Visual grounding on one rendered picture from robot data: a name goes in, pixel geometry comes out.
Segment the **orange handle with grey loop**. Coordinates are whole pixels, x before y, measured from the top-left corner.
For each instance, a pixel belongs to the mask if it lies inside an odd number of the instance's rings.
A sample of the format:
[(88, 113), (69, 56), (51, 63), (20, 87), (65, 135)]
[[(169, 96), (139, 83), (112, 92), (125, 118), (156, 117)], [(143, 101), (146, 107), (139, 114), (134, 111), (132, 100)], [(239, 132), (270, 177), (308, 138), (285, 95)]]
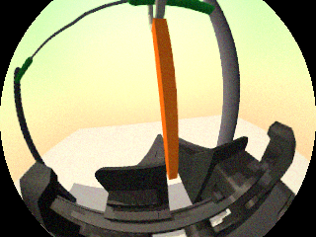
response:
[(179, 110), (177, 100), (177, 76), (174, 70), (174, 54), (166, 15), (166, 0), (154, 0), (147, 8), (147, 21), (151, 36), (154, 40), (154, 59), (157, 68), (159, 104), (161, 104), (161, 118), (163, 142), (165, 142), (166, 173), (170, 179), (178, 178), (179, 159)]

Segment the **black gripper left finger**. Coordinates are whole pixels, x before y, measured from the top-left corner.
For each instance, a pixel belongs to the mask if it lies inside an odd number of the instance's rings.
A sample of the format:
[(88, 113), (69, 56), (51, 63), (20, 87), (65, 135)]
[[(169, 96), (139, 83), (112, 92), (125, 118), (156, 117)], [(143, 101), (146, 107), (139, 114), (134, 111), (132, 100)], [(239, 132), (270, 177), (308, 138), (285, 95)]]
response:
[(138, 165), (102, 167), (96, 171), (95, 178), (107, 193), (159, 189), (163, 202), (169, 204), (165, 142), (162, 134), (157, 135)]

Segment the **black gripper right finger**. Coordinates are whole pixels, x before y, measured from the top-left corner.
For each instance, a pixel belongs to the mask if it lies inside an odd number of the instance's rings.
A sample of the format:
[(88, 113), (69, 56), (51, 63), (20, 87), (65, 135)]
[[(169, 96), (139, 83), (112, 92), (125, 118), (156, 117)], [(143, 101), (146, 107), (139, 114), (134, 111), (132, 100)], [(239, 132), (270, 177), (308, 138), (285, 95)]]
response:
[(212, 177), (214, 166), (233, 157), (233, 154), (240, 153), (240, 150), (246, 150), (248, 139), (244, 135), (210, 149), (210, 147), (198, 146), (196, 143), (190, 143), (178, 137), (178, 175), (182, 185), (185, 186), (191, 204), (202, 201), (202, 191), (205, 190), (206, 183)]

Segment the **grey curved wire with green sections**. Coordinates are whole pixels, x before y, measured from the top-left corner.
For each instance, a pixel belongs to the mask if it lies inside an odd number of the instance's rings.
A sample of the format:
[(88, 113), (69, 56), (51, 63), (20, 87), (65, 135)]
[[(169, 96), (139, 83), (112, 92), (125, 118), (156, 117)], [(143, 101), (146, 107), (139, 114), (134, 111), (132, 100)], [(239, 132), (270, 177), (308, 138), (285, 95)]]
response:
[[(50, 37), (47, 37), (43, 41), (43, 44), (39, 45), (36, 52), (33, 55), (28, 56), (25, 59), (23, 66), (15, 67), (13, 71), (13, 100), (15, 100), (15, 107), (17, 111), (17, 116), (19, 116), (20, 130), (24, 135), (25, 142), (27, 142), (28, 149), (31, 150), (33, 159), (36, 159), (36, 163), (46, 166), (46, 162), (43, 162), (43, 158), (40, 158), (40, 154), (37, 151), (37, 147), (31, 138), (31, 132), (27, 126), (27, 120), (24, 118), (23, 99), (21, 99), (21, 80), (25, 71), (28, 71), (29, 66), (33, 62), (33, 58), (40, 51), (40, 48), (47, 43), (48, 40), (52, 40), (52, 37), (58, 36), (58, 33), (66, 31), (66, 29), (72, 27), (72, 25), (78, 23), (80, 19), (91, 15), (99, 9), (106, 9), (110, 7), (115, 7), (118, 4), (131, 4), (133, 7), (138, 7), (138, 5), (154, 5), (154, 0), (118, 0), (115, 3), (107, 3), (99, 5), (91, 11), (83, 13), (79, 17), (76, 17), (72, 23), (68, 23), (66, 27), (58, 29), (58, 32), (52, 33)], [(234, 133), (236, 133), (236, 125), (238, 119), (238, 111), (240, 111), (240, 95), (241, 95), (241, 83), (240, 83), (240, 64), (238, 64), (238, 55), (236, 50), (236, 43), (234, 43), (232, 29), (229, 28), (229, 23), (226, 21), (225, 13), (222, 12), (220, 3), (217, 0), (166, 0), (166, 7), (178, 7), (194, 9), (194, 11), (203, 12), (208, 15), (210, 19), (210, 24), (213, 26), (214, 34), (216, 35), (218, 52), (220, 52), (221, 59), (221, 72), (222, 72), (222, 112), (221, 112), (221, 126), (220, 131), (218, 131), (217, 145), (224, 145), (232, 141), (234, 138)], [(99, 187), (90, 187), (84, 185), (78, 185), (74, 183), (72, 185), (70, 193), (58, 182), (59, 190), (61, 193), (70, 198), (71, 202), (76, 202), (82, 206), (87, 206), (87, 208), (106, 210), (108, 193), (106, 189), (99, 189)], [(169, 205), (170, 210), (177, 210), (179, 208), (185, 208), (185, 206), (192, 205), (190, 202), (189, 195), (185, 190), (185, 186), (182, 182), (175, 183), (175, 185), (167, 186), (169, 192)]]

